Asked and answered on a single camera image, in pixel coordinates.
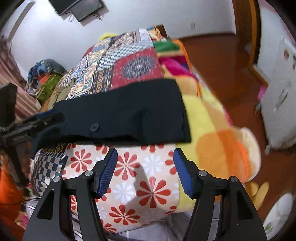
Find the white suitcase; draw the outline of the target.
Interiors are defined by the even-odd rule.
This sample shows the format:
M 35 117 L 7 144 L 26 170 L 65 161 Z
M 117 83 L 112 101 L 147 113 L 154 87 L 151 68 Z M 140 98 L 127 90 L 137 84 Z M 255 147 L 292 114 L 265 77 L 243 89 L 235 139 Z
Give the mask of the white suitcase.
M 295 45 L 280 40 L 273 73 L 256 110 L 261 111 L 267 139 L 265 154 L 295 145 Z

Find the wooden wardrobe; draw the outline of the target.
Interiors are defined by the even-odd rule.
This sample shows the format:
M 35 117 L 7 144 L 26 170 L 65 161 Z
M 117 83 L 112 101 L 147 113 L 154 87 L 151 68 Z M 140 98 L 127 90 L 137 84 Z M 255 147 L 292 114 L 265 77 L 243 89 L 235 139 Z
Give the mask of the wooden wardrobe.
M 259 1 L 238 1 L 233 0 L 235 16 L 236 36 L 242 46 L 249 46 L 249 71 L 258 81 L 267 86 L 266 78 L 257 70 L 261 43 L 261 16 Z

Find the folded khaki pants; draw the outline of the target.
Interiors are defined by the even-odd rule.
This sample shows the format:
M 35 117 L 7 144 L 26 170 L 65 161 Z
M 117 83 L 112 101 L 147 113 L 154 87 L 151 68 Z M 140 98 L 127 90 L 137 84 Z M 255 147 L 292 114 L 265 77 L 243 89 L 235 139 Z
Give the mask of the folded khaki pants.
M 70 83 L 67 86 L 61 86 L 54 90 L 53 94 L 45 101 L 44 105 L 40 109 L 41 113 L 44 113 L 53 108 L 55 103 L 60 102 L 68 96 L 74 82 L 75 78 L 72 78 Z

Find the white sliding wardrobe door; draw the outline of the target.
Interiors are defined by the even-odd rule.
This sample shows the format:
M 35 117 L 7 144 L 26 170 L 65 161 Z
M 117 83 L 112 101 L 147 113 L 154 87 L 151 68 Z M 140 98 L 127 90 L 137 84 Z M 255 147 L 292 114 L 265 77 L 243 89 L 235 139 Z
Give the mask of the white sliding wardrobe door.
M 254 68 L 266 82 L 295 80 L 295 39 L 287 25 L 267 1 L 259 1 L 261 36 Z

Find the black wall television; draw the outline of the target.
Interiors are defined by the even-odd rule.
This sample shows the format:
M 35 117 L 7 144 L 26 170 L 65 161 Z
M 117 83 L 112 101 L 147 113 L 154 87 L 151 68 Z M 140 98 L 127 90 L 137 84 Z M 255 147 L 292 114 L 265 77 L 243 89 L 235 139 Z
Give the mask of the black wall television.
M 77 4 L 80 0 L 49 0 L 55 12 L 60 16 Z

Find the pile of blue clothes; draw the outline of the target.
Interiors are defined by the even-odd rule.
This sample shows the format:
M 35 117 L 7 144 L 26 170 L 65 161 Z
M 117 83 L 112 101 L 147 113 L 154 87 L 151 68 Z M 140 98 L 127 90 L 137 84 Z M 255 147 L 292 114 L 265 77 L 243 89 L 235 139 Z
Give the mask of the pile of blue clothes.
M 40 75 L 43 78 L 45 75 L 51 73 L 64 75 L 66 73 L 66 69 L 53 59 L 44 59 L 40 62 L 37 62 L 29 70 L 27 75 L 28 87 L 36 89 L 37 85 L 39 84 L 38 76 Z

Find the patchwork patterned bedspread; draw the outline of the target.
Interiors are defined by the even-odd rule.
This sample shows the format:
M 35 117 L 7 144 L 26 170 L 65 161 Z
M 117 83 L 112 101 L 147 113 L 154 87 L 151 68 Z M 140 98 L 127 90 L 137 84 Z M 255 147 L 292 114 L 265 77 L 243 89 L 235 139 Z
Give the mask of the patchwork patterned bedspread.
M 62 79 L 66 87 L 75 78 L 66 100 L 75 116 L 99 114 L 123 126 L 120 113 L 140 103 L 137 91 L 144 82 L 161 77 L 161 66 L 152 43 L 152 31 L 139 29 L 97 42 L 79 64 Z M 173 213 L 179 201 L 174 144 L 117 147 L 118 160 L 107 192 L 96 200 L 104 229 L 120 233 L 149 225 Z M 75 178 L 102 160 L 111 146 L 58 144 L 43 148 L 34 157 L 32 187 L 42 195 L 60 175 Z

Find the yellow curved pillow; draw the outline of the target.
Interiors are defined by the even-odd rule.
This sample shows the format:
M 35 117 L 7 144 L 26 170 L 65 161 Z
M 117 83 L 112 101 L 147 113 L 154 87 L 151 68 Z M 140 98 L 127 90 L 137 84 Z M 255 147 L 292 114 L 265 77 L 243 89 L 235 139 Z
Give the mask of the yellow curved pillow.
M 108 42 L 108 40 L 111 38 L 111 37 L 115 37 L 117 36 L 117 34 L 115 33 L 104 33 L 102 36 L 99 37 L 99 42 Z

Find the pink slipper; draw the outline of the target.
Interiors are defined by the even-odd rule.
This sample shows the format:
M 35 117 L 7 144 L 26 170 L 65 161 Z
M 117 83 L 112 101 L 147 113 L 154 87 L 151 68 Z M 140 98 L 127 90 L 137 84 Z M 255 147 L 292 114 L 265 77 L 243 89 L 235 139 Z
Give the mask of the pink slipper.
M 257 99 L 258 101 L 261 101 L 262 98 L 264 97 L 265 93 L 266 93 L 267 87 L 262 85 L 259 89 L 258 95 L 257 95 Z

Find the colourful fleece blanket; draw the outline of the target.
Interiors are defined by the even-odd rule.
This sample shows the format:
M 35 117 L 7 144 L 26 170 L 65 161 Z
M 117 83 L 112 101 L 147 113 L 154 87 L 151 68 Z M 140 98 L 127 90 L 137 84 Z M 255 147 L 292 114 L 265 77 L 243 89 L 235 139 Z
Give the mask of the colourful fleece blanket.
M 154 43 L 162 74 L 172 78 L 182 93 L 191 142 L 178 144 L 200 169 L 218 178 L 236 176 L 245 185 L 255 208 L 260 208 L 269 183 L 258 185 L 253 178 L 261 166 L 260 148 L 248 128 L 233 125 L 227 110 L 217 99 L 218 90 L 235 92 L 230 86 L 236 67 L 236 53 L 222 55 L 226 37 L 165 39 L 159 29 L 149 35 Z

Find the small black monitor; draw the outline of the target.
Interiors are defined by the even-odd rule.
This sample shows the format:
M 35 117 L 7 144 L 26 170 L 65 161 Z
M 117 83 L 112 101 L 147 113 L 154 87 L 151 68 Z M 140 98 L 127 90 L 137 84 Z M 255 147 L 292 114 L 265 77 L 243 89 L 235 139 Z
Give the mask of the small black monitor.
M 78 22 L 81 22 L 86 17 L 103 7 L 104 4 L 100 0 L 80 0 L 70 8 L 70 12 Z

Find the white wall socket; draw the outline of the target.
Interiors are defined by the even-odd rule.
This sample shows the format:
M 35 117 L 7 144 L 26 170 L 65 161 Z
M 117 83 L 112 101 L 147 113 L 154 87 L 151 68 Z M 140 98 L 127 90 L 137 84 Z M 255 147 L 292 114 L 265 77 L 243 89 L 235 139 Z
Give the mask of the white wall socket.
M 195 23 L 194 22 L 191 22 L 190 23 L 190 30 L 195 30 L 196 27 L 195 27 Z

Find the green storage bag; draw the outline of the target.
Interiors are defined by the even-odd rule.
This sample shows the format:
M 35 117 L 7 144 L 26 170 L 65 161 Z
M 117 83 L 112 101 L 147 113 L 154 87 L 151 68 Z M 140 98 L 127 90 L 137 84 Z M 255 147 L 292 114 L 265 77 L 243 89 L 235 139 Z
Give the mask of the green storage bag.
M 43 77 L 36 89 L 36 100 L 43 105 L 46 100 L 52 95 L 58 82 L 61 80 L 62 75 L 58 73 L 50 73 Z

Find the black pants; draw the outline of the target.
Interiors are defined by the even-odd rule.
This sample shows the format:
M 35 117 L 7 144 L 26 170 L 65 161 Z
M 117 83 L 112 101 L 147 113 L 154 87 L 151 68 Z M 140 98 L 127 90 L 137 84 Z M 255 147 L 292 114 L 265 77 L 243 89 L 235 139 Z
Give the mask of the black pants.
M 191 142 L 181 92 L 173 79 L 137 82 L 108 92 L 63 100 L 64 121 L 32 140 L 32 149 L 59 143 L 143 146 Z

